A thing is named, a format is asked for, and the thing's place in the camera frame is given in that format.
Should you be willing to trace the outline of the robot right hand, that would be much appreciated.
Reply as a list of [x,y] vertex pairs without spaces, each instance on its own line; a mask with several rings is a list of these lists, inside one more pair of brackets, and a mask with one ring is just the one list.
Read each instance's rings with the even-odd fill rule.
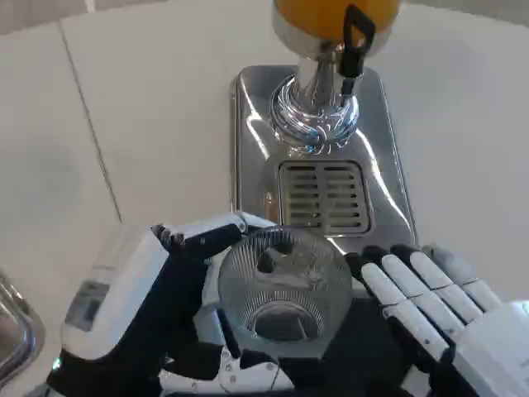
[[367,246],[351,273],[427,374],[430,396],[526,396],[528,302],[503,302],[473,269],[436,245]]

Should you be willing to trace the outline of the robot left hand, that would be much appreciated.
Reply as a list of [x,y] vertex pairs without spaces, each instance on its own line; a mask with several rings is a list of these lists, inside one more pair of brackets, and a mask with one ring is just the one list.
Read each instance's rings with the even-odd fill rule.
[[207,263],[269,221],[229,212],[195,225],[120,226],[75,294],[51,396],[294,396],[279,363],[232,339],[200,342]]

